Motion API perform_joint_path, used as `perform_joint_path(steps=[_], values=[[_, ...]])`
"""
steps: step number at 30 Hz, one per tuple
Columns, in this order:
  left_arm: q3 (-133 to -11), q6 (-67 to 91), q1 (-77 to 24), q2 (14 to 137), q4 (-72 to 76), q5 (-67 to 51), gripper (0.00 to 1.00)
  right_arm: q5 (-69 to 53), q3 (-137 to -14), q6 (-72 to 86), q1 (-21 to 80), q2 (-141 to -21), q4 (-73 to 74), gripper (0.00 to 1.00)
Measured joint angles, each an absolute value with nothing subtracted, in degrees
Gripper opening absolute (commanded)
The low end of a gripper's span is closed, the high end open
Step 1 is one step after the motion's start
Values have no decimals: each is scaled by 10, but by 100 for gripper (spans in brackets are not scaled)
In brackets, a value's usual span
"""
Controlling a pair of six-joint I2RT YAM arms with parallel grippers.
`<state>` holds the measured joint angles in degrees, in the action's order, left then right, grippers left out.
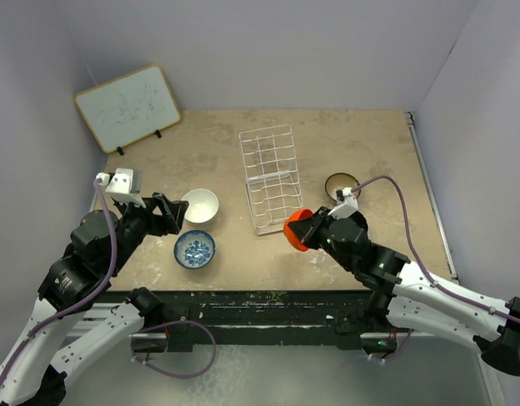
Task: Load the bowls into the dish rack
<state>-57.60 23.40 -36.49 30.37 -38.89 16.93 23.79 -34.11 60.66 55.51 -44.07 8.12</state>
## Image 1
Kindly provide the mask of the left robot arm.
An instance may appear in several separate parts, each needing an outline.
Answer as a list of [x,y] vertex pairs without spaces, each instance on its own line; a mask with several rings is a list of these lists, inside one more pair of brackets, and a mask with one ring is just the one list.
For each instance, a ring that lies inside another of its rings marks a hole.
[[50,267],[25,329],[0,365],[0,405],[58,405],[75,379],[120,339],[162,324],[162,302],[137,288],[106,320],[65,342],[145,237],[179,234],[189,207],[160,193],[139,206],[114,203],[116,212],[102,207],[84,216]]

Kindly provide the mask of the orange bowl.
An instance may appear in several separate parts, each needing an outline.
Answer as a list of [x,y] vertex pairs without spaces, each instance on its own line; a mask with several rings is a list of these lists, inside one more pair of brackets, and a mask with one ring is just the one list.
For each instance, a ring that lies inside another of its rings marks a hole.
[[306,220],[313,216],[310,209],[300,209],[294,212],[283,225],[283,234],[288,243],[296,250],[305,252],[309,248],[302,242],[304,232],[301,230],[299,222]]

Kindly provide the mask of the white wire dish rack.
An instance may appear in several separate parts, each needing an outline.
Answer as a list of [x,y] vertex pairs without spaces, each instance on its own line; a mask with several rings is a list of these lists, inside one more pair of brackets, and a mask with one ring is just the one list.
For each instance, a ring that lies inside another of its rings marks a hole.
[[238,141],[254,230],[258,235],[278,233],[303,208],[293,128],[285,124],[244,131]]

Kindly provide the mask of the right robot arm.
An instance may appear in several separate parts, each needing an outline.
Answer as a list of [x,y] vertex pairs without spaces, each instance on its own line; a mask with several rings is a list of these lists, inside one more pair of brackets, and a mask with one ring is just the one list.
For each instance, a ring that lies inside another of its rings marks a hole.
[[520,376],[520,298],[492,298],[429,273],[417,261],[372,242],[364,217],[331,216],[321,207],[295,212],[283,227],[295,249],[323,250],[372,291],[366,324],[390,325],[458,343],[490,367]]

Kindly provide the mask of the blue white patterned bowl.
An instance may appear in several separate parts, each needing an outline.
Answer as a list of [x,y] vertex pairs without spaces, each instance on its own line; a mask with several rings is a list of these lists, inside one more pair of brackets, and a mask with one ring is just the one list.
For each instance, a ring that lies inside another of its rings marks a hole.
[[216,254],[216,242],[202,230],[180,235],[173,247],[175,261],[183,268],[196,270],[207,266]]

